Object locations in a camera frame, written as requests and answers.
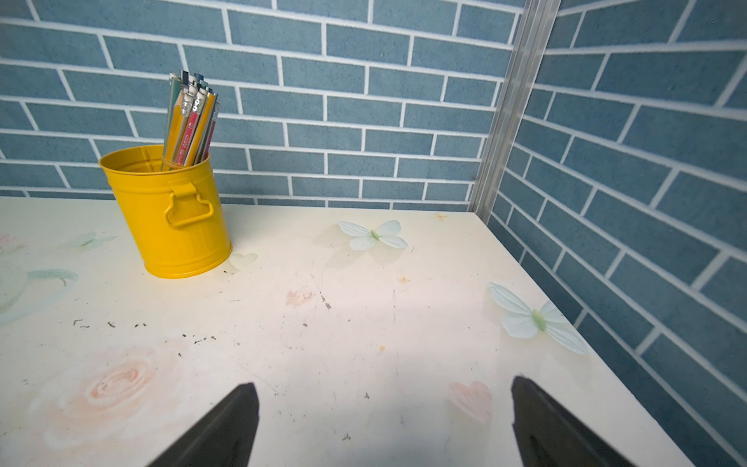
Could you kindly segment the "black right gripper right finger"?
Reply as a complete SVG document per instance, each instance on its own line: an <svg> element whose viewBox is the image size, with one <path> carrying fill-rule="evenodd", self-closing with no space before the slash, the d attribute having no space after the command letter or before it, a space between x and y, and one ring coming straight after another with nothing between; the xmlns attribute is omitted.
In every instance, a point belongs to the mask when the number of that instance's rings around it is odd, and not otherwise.
<svg viewBox="0 0 747 467"><path fill-rule="evenodd" d="M630 466L631 462L528 377L512 382L513 423L525 466Z"/></svg>

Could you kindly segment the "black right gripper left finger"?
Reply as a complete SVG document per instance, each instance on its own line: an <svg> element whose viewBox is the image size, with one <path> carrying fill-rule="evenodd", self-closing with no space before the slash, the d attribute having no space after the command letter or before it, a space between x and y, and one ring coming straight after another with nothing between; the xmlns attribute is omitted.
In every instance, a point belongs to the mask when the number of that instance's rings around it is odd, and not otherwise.
<svg viewBox="0 0 747 467"><path fill-rule="evenodd" d="M255 385L238 385L150 466L246 467L259 426L259 411Z"/></svg>

